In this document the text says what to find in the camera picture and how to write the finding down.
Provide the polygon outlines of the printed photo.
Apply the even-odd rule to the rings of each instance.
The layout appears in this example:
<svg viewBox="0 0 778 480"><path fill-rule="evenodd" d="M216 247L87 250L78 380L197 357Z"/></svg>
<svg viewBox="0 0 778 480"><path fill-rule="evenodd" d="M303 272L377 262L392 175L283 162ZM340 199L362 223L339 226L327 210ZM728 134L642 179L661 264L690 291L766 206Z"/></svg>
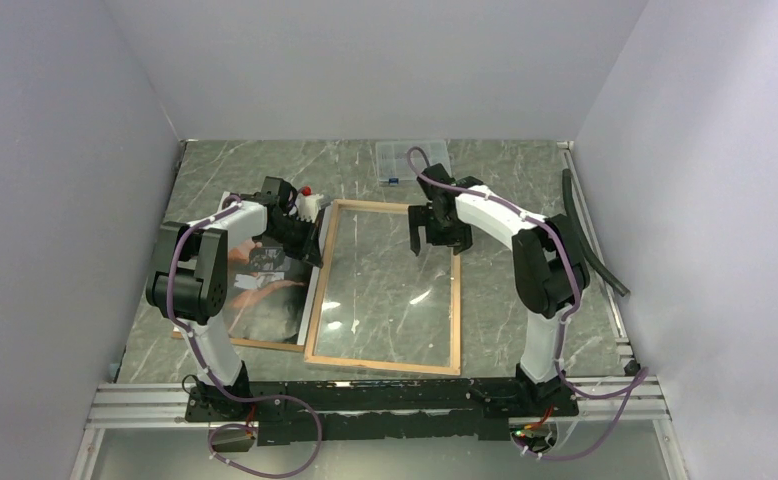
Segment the printed photo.
<svg viewBox="0 0 778 480"><path fill-rule="evenodd" d="M299 343L310 283L323 265L325 205L274 178L255 193L225 194L204 219L164 223L149 303L186 337L221 323L235 341Z"/></svg>

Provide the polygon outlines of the brown backing board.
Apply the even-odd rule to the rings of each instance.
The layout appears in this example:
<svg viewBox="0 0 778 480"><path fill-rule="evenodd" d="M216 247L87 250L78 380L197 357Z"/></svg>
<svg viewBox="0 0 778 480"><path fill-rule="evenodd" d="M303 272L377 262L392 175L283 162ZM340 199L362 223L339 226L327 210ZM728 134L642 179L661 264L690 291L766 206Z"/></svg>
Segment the brown backing board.
<svg viewBox="0 0 778 480"><path fill-rule="evenodd" d="M320 269L287 257L270 238L248 240L231 255L220 311L231 343L302 352Z"/></svg>

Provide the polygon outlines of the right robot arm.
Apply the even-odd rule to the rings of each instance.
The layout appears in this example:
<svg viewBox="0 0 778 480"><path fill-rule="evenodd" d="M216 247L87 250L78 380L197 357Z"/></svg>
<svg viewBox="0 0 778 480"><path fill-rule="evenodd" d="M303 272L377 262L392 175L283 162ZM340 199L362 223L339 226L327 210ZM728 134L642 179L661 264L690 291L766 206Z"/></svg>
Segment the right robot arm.
<svg viewBox="0 0 778 480"><path fill-rule="evenodd" d="M560 374L562 323L554 317L573 310L589 275L581 252L569 252L572 230L563 216L545 217L496 195L474 177L455 180L441 164L417 173L427 202L408 208L410 249L445 246L458 255L473 245L474 227L512 254L515 288L528 311L519 370L528 379L515 388L515 401L529 415L542 413L554 399L549 384Z"/></svg>

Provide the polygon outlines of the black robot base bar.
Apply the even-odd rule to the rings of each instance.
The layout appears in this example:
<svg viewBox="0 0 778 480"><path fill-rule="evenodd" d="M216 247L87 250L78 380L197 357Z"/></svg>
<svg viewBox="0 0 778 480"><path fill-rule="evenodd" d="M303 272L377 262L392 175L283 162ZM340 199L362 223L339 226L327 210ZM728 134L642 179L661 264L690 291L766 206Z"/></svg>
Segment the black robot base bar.
<svg viewBox="0 0 778 480"><path fill-rule="evenodd" d="M574 417L571 391L521 375L491 378L252 382L234 402L211 386L189 389L188 423L257 424L262 446L324 441L472 436L506 441L510 429L544 415Z"/></svg>

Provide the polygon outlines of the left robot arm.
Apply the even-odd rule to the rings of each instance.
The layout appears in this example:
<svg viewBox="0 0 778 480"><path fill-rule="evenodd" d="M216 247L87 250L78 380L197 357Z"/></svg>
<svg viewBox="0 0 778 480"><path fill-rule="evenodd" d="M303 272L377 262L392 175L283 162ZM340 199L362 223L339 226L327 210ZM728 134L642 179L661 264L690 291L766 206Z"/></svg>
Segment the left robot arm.
<svg viewBox="0 0 778 480"><path fill-rule="evenodd" d="M251 406L250 380L229 323L260 305L285 301L304 315L315 270L323 265L322 216L330 200L309 187L268 176L254 193L226 192L199 220L159 229L145 298L177 328L193 354L198 389L228 420Z"/></svg>

